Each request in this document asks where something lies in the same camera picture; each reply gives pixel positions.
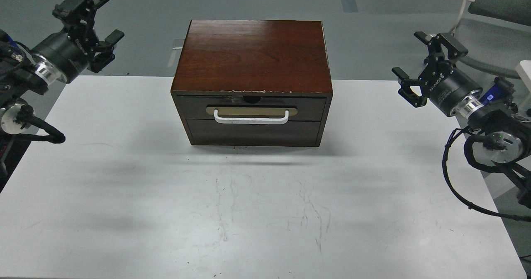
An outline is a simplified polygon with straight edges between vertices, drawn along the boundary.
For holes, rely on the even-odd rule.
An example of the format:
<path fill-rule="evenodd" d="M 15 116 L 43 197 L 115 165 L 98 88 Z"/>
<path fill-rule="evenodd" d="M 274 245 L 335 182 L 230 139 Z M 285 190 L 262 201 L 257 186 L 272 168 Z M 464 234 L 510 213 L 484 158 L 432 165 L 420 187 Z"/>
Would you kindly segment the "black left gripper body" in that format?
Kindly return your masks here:
<path fill-rule="evenodd" d="M 31 50 L 35 75 L 46 84 L 70 84 L 83 71 L 100 71 L 100 46 L 94 30 L 61 30 L 46 37 Z"/>

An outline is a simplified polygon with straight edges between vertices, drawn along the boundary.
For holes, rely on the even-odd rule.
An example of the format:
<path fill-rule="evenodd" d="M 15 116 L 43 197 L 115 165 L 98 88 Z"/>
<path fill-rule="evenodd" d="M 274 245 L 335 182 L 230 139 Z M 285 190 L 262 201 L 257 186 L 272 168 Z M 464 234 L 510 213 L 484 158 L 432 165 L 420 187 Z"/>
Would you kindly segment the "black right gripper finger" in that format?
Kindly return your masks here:
<path fill-rule="evenodd" d="M 412 79 L 400 67 L 394 67 L 391 69 L 391 71 L 398 77 L 398 84 L 400 84 L 398 94 L 413 107 L 424 107 L 427 103 L 427 95 L 424 95 L 424 90 L 428 84 L 428 81 L 421 78 Z M 419 87 L 421 89 L 421 95 L 416 94 L 412 90 L 412 87 Z"/>
<path fill-rule="evenodd" d="M 425 69 L 437 70 L 448 65 L 450 70 L 456 70 L 457 60 L 468 54 L 468 49 L 450 33 L 428 35 L 416 31 L 414 37 L 427 46 L 428 55 L 423 61 Z"/>

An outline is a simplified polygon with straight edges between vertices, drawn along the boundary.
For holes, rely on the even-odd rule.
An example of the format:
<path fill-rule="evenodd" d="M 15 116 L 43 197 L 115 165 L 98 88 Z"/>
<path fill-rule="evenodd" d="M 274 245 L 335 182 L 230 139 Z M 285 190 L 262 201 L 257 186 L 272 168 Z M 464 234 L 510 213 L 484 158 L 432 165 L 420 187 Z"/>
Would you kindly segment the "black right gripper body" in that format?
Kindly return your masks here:
<path fill-rule="evenodd" d="M 466 96 L 478 97 L 483 88 L 468 75 L 454 66 L 426 66 L 420 74 L 427 82 L 421 92 L 448 117 L 454 116 L 454 108 Z"/>

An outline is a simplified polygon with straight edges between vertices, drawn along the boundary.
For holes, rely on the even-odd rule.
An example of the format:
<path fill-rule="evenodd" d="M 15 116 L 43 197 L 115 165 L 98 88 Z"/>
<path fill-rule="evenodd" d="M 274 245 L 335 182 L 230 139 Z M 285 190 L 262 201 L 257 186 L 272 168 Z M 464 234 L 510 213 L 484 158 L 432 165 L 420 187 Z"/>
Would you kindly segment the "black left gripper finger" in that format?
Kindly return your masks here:
<path fill-rule="evenodd" d="M 99 41 L 95 47 L 91 47 L 91 53 L 95 56 L 89 62 L 89 71 L 99 73 L 112 62 L 115 59 L 115 46 L 123 37 L 124 33 L 115 29 L 104 41 Z"/>
<path fill-rule="evenodd" d="M 94 31 L 95 14 L 110 0 L 64 0 L 56 4 L 53 16 L 63 23 L 63 32 L 70 39 L 95 43 L 98 37 Z"/>

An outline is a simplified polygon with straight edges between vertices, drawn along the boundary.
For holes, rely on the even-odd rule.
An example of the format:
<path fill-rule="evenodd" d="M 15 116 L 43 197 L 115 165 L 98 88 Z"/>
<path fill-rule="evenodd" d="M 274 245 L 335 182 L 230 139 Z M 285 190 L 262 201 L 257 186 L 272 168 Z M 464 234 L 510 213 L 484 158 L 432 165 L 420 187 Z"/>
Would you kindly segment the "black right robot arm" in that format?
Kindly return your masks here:
<path fill-rule="evenodd" d="M 530 171 L 519 164 L 530 156 L 530 120 L 518 114 L 512 101 L 513 84 L 499 76 L 483 92 L 457 68 L 457 60 L 468 51 L 453 35 L 418 31 L 414 37 L 427 46 L 425 67 L 417 79 L 392 68 L 400 84 L 398 94 L 415 108 L 431 101 L 448 117 L 462 116 L 467 122 L 462 132 L 469 134 L 463 145 L 468 164 L 506 175 L 519 190 L 518 203 L 530 207 Z"/>

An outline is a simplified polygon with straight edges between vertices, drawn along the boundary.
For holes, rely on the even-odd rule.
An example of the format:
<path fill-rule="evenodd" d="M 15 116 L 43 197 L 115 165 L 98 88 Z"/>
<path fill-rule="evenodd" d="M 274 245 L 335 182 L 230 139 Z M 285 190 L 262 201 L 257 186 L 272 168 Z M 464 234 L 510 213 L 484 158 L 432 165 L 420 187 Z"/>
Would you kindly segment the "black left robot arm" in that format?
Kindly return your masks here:
<path fill-rule="evenodd" d="M 17 141 L 65 142 L 65 135 L 35 115 L 22 96 L 27 91 L 44 95 L 51 84 L 70 84 L 85 70 L 99 73 L 114 59 L 116 44 L 124 37 L 114 30 L 104 40 L 95 33 L 95 15 L 110 0 L 64 0 L 53 16 L 63 28 L 30 49 L 1 31 L 1 186 L 10 172 L 6 159 Z"/>

